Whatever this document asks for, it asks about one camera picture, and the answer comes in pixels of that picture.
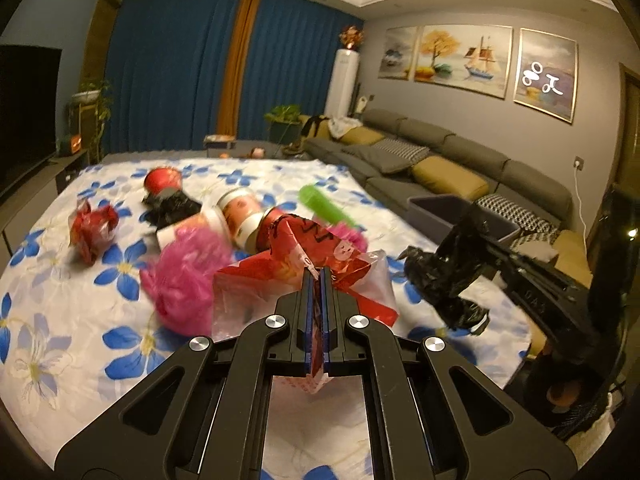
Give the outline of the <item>orange apple paper cup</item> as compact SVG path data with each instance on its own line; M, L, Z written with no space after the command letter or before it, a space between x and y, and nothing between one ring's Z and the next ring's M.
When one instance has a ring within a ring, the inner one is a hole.
M232 242L243 252L256 252L256 238L264 216L262 204L249 188L234 188L218 200Z

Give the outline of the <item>black plastic trash bag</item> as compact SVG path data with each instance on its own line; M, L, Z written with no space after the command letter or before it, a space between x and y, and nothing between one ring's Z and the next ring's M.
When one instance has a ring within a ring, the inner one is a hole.
M483 252L480 232L465 221L452 228L436 252L407 246L398 259L405 277L450 330L480 335L489 324L489 310L460 294L482 274Z

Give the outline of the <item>green potted plant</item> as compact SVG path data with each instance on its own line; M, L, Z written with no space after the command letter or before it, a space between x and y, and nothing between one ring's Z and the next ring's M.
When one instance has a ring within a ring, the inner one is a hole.
M264 116L269 125L268 140L273 144L279 145L296 143L302 131L299 115L300 106L297 104L273 107Z

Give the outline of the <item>grey sectional sofa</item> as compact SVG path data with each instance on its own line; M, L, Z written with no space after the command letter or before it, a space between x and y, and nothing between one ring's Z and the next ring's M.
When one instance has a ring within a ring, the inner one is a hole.
M326 116L300 118L303 129L303 148L312 158L330 165L345 167L373 198L398 216L405 217L410 197L434 194L413 179L411 169L402 174L381 174L363 160L343 151L341 138L334 138ZM551 250L556 267L585 286L590 285L592 273L587 262L582 234L572 229L573 196L568 188L525 162L512 159L493 148L458 136L446 128L412 119L388 110L368 110L362 122L383 133L384 139L394 139L426 146L437 155L472 171L489 184L489 193L497 193L512 202L550 221L560 230L553 244L541 240L515 244L528 252Z

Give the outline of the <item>crumpled red foil wrapper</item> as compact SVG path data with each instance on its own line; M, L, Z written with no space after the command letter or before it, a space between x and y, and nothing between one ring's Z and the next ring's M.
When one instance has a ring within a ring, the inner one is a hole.
M111 246L118 222L111 204L92 208L88 200L80 200L68 218L70 247L83 263L92 266Z

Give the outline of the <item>red round cup lid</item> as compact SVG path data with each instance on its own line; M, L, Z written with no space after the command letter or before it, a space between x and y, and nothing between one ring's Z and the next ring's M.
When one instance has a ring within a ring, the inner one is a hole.
M145 191L157 195L163 190L181 190L182 173L174 167L156 167L151 169L143 181Z

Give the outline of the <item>red plastic snack wrapper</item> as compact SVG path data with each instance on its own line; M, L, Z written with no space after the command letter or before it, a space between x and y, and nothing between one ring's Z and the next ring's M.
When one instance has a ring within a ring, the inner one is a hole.
M232 389L274 376L307 392L356 372L364 353L346 340L353 315L390 327L399 318L382 252L299 217L283 260L260 252L216 272L212 337Z

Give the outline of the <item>left landscape painting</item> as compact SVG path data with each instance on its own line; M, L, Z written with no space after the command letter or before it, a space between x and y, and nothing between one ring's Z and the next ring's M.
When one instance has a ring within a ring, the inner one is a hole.
M384 36L384 52L378 78L408 80L419 27L389 28Z

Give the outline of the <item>plant on wooden stand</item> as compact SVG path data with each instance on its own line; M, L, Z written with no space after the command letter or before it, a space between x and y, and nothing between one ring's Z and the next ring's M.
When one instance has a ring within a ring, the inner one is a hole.
M67 103L70 147L87 151L90 165L103 158L102 139L112 117L113 91L106 79L88 79L79 85Z

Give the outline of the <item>black white patterned cushion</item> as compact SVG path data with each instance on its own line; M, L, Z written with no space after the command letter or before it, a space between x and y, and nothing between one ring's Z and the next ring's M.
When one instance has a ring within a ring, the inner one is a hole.
M550 221L497 193L480 197L475 203L498 214L503 219L512 221L520 228L520 234L518 234L515 244L530 240L541 240L553 244L560 235L560 230Z

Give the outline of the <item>green plastic item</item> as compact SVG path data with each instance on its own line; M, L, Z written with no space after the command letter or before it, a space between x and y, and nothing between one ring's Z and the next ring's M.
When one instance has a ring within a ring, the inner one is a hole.
M305 185L298 191L299 201L310 209L317 217L329 224L344 223L350 228L356 226L356 222L345 214L340 207L332 203L318 188L313 185Z

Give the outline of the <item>mustard cushion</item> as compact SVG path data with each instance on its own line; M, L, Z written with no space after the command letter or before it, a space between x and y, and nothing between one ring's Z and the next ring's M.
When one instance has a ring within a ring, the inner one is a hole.
M349 129L341 137L341 144L345 145L373 145L385 138L383 133L365 126Z
M477 200L489 193L488 182L472 171L432 155L411 168L413 179L434 194L452 194L466 200Z

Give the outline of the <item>pink mesh bath pouf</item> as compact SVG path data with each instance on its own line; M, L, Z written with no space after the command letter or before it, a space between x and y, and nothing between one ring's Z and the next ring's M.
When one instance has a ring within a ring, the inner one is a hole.
M163 326L182 336L210 333L213 278L232 263L231 243L209 228L179 231L140 272L143 290Z

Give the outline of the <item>far mustard cushion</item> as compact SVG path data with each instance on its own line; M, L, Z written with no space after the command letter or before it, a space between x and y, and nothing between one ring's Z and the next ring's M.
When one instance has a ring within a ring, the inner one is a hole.
M385 138L383 133L365 126L349 129L341 137L341 144L345 145L373 145Z

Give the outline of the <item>right framed painting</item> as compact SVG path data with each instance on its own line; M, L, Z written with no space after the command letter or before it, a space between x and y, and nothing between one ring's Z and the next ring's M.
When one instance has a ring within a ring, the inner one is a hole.
M578 61L578 43L574 39L521 28L513 102L571 125Z

